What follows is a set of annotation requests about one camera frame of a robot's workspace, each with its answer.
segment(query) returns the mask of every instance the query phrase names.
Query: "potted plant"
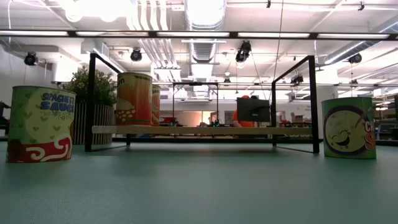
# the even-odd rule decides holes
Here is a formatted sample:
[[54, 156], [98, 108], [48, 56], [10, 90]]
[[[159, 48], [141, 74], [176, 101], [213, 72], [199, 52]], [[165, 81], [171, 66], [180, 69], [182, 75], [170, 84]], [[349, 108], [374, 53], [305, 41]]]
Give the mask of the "potted plant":
[[[114, 125], [114, 104], [116, 103], [116, 82], [112, 73], [105, 74], [95, 70], [94, 89], [94, 125]], [[88, 69], [82, 67], [73, 74], [71, 82], [62, 85], [64, 90], [76, 93], [75, 122], [73, 125], [73, 143], [85, 143], [85, 120], [88, 86]], [[94, 134], [93, 144], [110, 144], [112, 134]]]

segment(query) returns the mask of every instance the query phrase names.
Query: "computer monitor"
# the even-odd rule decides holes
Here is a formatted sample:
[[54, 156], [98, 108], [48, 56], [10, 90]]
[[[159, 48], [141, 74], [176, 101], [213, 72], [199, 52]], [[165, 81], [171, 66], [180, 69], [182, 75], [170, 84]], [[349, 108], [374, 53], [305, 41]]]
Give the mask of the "computer monitor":
[[238, 98], [238, 120], [270, 122], [269, 101]]

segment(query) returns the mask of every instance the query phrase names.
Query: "floor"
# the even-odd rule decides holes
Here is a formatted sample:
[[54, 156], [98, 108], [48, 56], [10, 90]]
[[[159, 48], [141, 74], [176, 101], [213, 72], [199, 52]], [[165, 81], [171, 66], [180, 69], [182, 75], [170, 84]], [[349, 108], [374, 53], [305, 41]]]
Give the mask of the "floor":
[[[0, 222], [398, 222], [398, 148], [377, 147], [377, 160], [362, 161], [263, 144], [133, 146], [89, 154], [75, 147], [69, 161], [6, 164], [1, 142]], [[195, 152], [143, 152], [151, 149]]]

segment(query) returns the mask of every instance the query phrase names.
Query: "orange can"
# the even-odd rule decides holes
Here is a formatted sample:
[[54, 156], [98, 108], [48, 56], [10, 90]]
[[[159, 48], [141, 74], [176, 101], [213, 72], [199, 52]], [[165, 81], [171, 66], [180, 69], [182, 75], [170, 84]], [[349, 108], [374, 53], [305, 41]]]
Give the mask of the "orange can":
[[116, 125], [151, 125], [152, 77], [123, 72], [118, 75]]
[[160, 86], [152, 85], [152, 126], [159, 126]]

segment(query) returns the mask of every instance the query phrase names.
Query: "green can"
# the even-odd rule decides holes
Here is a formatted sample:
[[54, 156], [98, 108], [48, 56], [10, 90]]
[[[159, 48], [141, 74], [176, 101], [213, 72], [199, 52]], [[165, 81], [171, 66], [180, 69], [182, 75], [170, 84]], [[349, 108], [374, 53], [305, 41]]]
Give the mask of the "green can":
[[12, 92], [7, 162], [70, 159], [76, 94], [40, 86]]
[[322, 112], [325, 156], [376, 158], [372, 98], [325, 100]]

